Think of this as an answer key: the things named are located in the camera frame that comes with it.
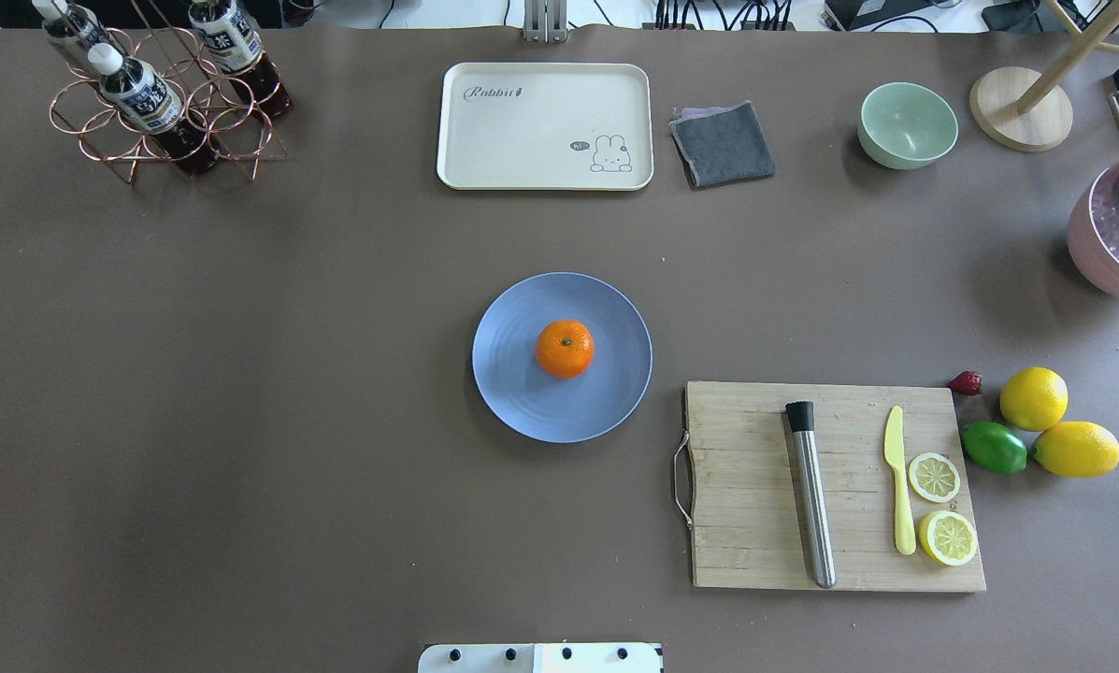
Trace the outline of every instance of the folded towel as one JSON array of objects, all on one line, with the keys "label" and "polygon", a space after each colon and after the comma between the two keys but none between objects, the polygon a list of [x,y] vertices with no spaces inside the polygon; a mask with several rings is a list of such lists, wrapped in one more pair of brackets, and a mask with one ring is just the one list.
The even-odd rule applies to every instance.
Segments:
[{"label": "folded towel", "polygon": [[685,108],[669,124],[696,187],[768,178],[775,161],[750,101],[733,108]]}]

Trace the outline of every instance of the red fruit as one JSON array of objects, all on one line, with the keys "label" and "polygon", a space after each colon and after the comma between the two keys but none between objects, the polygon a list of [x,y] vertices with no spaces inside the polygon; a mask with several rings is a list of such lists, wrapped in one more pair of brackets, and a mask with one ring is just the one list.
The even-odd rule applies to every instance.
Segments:
[{"label": "red fruit", "polygon": [[978,395],[982,392],[982,377],[978,371],[965,371],[953,377],[947,386],[959,395]]}]

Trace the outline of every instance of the white bottle cap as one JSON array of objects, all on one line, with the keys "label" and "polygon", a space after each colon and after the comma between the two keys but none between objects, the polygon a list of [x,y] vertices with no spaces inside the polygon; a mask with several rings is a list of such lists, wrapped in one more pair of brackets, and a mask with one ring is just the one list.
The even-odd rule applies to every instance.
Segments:
[{"label": "white bottle cap", "polygon": [[114,74],[122,68],[122,54],[110,44],[95,44],[88,52],[90,64],[98,73]]},{"label": "white bottle cap", "polygon": [[58,19],[68,11],[68,0],[31,0],[39,16],[48,20]]}]

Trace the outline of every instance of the bottle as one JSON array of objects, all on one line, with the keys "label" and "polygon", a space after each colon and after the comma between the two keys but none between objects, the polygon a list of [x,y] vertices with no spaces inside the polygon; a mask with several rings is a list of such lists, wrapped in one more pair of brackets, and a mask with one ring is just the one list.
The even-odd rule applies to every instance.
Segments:
[{"label": "bottle", "polygon": [[119,108],[132,127],[149,133],[179,169],[189,175],[213,169],[218,162],[217,138],[189,123],[185,102],[152,65],[123,56],[110,44],[96,44],[88,57],[102,73],[102,97]]},{"label": "bottle", "polygon": [[77,73],[96,76],[90,68],[86,55],[95,44],[110,44],[120,54],[128,54],[94,12],[81,4],[69,4],[67,0],[31,0],[31,4],[43,17],[43,29],[48,34],[48,43]]},{"label": "bottle", "polygon": [[[192,0],[189,22],[201,36],[214,63],[227,76],[246,82],[251,95],[255,95],[256,104],[269,118],[276,119],[293,108],[293,97],[281,84],[281,76],[261,46],[260,35],[236,0]],[[248,100],[243,85],[231,80],[231,86],[239,99]]]}]

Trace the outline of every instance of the yellow knife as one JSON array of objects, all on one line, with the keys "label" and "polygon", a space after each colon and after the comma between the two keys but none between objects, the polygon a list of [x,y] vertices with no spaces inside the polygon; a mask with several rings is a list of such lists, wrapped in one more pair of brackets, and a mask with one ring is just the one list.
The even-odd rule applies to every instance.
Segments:
[{"label": "yellow knife", "polygon": [[883,432],[883,459],[892,466],[895,480],[895,549],[902,554],[918,550],[918,536],[912,531],[912,506],[909,504],[909,478],[904,473],[904,410],[899,405],[887,414]]}]

